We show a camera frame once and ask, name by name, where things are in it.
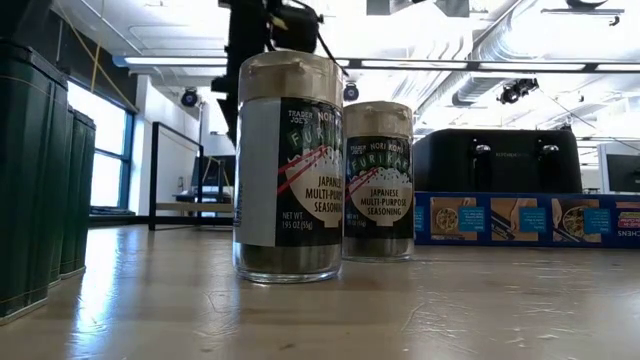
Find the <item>spice jar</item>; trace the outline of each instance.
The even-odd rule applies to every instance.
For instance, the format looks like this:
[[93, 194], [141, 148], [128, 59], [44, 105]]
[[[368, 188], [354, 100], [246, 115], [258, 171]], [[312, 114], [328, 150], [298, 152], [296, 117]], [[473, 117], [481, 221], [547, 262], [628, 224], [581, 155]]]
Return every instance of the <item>spice jar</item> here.
[[329, 59], [275, 51], [240, 70], [233, 261], [256, 282], [327, 279], [341, 261], [342, 79]]
[[402, 261], [413, 253], [411, 109], [392, 102], [346, 106], [342, 256]]

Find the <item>wooden table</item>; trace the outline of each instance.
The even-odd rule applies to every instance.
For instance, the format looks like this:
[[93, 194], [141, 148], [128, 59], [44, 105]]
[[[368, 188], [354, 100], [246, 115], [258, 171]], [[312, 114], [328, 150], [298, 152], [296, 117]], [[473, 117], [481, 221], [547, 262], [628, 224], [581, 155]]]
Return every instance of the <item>wooden table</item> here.
[[90, 232], [87, 273], [0, 328], [13, 359], [638, 359], [640, 253], [419, 247], [338, 279], [239, 280], [231, 234]]

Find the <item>black label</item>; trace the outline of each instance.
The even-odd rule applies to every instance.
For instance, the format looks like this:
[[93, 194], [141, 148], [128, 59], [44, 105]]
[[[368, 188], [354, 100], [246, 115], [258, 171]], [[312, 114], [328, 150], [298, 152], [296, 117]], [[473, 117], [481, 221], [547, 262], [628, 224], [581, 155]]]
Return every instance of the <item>black label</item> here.
[[282, 98], [276, 246], [340, 244], [342, 183], [340, 109]]
[[413, 171], [408, 139], [347, 139], [345, 229], [353, 238], [413, 238]]

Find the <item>jar lid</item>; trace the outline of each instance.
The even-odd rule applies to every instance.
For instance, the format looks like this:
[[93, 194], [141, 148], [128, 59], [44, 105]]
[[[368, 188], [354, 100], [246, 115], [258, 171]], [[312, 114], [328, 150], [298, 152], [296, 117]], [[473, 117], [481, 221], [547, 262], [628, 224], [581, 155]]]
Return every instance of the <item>jar lid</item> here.
[[342, 73], [321, 56], [299, 51], [272, 51], [247, 59], [240, 68], [238, 101], [300, 97], [342, 107]]
[[413, 116], [408, 106], [372, 101], [348, 105], [344, 108], [344, 129], [351, 136], [402, 136], [413, 135]]

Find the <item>blue box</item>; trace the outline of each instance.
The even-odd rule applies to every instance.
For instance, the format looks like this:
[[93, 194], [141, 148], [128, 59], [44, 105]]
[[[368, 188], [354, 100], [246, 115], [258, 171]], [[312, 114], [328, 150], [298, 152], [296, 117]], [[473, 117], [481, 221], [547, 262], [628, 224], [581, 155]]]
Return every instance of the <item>blue box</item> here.
[[640, 248], [640, 196], [416, 192], [417, 245]]

